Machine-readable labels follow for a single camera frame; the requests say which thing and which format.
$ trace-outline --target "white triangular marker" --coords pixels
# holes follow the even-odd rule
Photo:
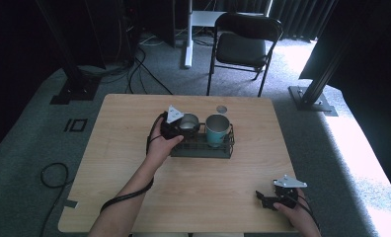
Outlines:
[[[281,179],[274,181],[274,185],[284,187],[284,188],[306,188],[307,187],[306,183],[298,181],[287,175],[284,175],[284,177],[282,177]]]
[[[177,109],[175,109],[172,105],[170,106],[168,110],[168,118],[167,123],[171,123],[175,120],[178,120],[184,116],[184,113],[181,113]]]

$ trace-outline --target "metal rack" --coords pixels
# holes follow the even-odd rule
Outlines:
[[[217,147],[210,146],[205,134],[205,123],[200,123],[200,130],[204,133],[197,133],[192,137],[186,137],[171,150],[172,157],[194,157],[194,158],[224,158],[232,156],[235,135],[233,125],[230,124],[229,132],[225,135],[223,143],[217,143]]]

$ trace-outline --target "wooden tabletop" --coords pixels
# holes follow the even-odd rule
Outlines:
[[[107,95],[69,200],[62,232],[88,232],[101,206],[124,186],[145,157],[154,120],[173,105],[200,122],[225,114],[233,124],[230,159],[169,157],[155,175],[133,232],[287,232],[281,214],[264,209],[255,191],[274,196],[272,181],[295,177],[273,103],[266,98]]]

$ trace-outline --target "chair backrest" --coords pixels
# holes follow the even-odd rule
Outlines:
[[[215,32],[229,31],[249,39],[277,42],[282,35],[279,20],[238,13],[224,13],[215,22]]]

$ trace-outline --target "carpeted floor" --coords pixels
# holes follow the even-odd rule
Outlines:
[[[211,38],[196,38],[211,42]],[[40,179],[44,167],[61,162],[68,168],[50,167],[44,179],[50,185],[72,180],[101,103],[107,94],[205,95],[211,47],[195,43],[193,67],[184,68],[182,41],[172,48],[156,39],[143,43],[130,69],[102,79],[93,101],[50,105],[66,78],[62,70],[47,78],[0,145],[0,236],[85,236],[60,233],[57,222],[69,186],[51,208],[61,188],[50,189]],[[271,98],[296,176],[307,182],[323,236],[391,236],[391,186],[362,131],[344,102],[342,92],[327,87],[324,95],[338,116],[298,111],[288,86],[308,86],[298,76],[314,42],[284,39],[274,58],[263,97]],[[94,74],[101,71],[82,67]],[[260,80],[252,74],[217,69],[212,96],[256,97]],[[72,126],[77,121],[78,127]],[[297,236],[284,233],[246,233],[245,236]]]

